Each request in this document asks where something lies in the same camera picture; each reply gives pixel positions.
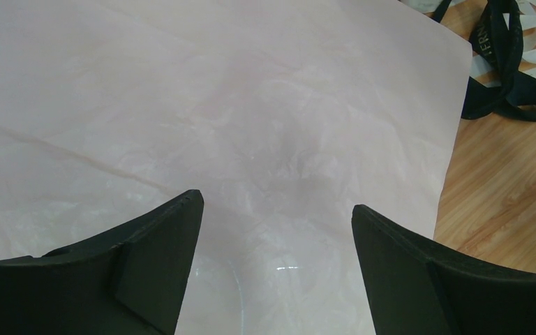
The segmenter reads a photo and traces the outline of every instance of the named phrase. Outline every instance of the black strap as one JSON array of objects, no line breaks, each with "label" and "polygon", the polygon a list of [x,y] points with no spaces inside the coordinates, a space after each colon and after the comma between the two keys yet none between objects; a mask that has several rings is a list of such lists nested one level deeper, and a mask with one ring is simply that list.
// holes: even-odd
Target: black strap
[{"label": "black strap", "polygon": [[[442,0],[432,15],[440,22],[451,0]],[[504,14],[509,13],[509,25]],[[472,48],[498,72],[499,87],[485,87],[470,77],[463,119],[496,112],[511,119],[536,121],[536,79],[519,71],[523,56],[523,29],[516,0],[488,0],[469,38]]]}]

